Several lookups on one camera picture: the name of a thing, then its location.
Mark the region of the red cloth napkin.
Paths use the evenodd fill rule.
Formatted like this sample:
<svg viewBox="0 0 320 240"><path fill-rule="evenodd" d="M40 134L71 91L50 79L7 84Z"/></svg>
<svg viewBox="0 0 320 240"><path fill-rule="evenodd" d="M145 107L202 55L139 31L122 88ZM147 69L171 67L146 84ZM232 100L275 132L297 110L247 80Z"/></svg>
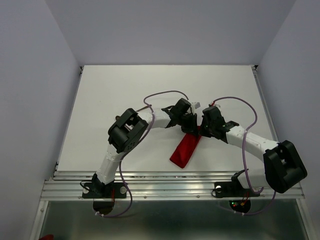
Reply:
<svg viewBox="0 0 320 240"><path fill-rule="evenodd" d="M189 163L194 151L197 148L202 136L200 134L186 133L169 160L177 167L184 169Z"/></svg>

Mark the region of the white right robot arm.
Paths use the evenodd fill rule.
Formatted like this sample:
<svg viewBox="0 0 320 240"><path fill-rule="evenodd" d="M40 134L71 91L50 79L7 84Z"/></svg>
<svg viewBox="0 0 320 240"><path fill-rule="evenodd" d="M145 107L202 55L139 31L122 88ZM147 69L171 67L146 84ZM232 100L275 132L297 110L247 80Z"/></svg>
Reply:
<svg viewBox="0 0 320 240"><path fill-rule="evenodd" d="M241 155L253 155L263 163L262 169L248 169L235 173L230 181L231 192L242 195L251 190L257 195L259 188L271 188L283 194L308 175L295 145L285 140L277 142L248 132L234 121L226 122L217 106L202 111L199 133L241 149Z"/></svg>

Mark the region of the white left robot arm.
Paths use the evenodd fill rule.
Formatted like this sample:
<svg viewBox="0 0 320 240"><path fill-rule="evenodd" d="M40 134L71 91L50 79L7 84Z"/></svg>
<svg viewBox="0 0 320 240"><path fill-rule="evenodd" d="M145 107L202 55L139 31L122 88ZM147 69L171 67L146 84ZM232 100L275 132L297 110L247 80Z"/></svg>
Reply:
<svg viewBox="0 0 320 240"><path fill-rule="evenodd" d="M185 136L170 159L180 168L184 168L201 139L198 116L195 113L200 106L199 102L190 103L181 98L175 105L165 108L153 109L149 105L150 112L127 109L108 130L106 155L91 180L95 193L100 197L106 197L111 193L111 182L115 179L120 162L151 129L181 127Z"/></svg>

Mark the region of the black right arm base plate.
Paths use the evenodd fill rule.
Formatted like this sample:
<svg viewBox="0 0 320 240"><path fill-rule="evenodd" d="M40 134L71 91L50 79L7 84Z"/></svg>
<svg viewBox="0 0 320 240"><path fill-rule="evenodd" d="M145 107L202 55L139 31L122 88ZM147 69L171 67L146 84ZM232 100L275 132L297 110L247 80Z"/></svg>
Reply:
<svg viewBox="0 0 320 240"><path fill-rule="evenodd" d="M260 194L253 193L250 189L245 189L239 182L221 181L215 182L211 195L215 198L242 198L259 197Z"/></svg>

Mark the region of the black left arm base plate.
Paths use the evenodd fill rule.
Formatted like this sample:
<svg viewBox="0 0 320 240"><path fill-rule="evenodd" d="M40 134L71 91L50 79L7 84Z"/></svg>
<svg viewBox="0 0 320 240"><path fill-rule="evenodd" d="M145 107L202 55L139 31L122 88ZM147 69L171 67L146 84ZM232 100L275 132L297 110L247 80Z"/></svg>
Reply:
<svg viewBox="0 0 320 240"><path fill-rule="evenodd" d="M81 181L83 199L125 199L127 189L122 182L111 182L97 189L91 181Z"/></svg>

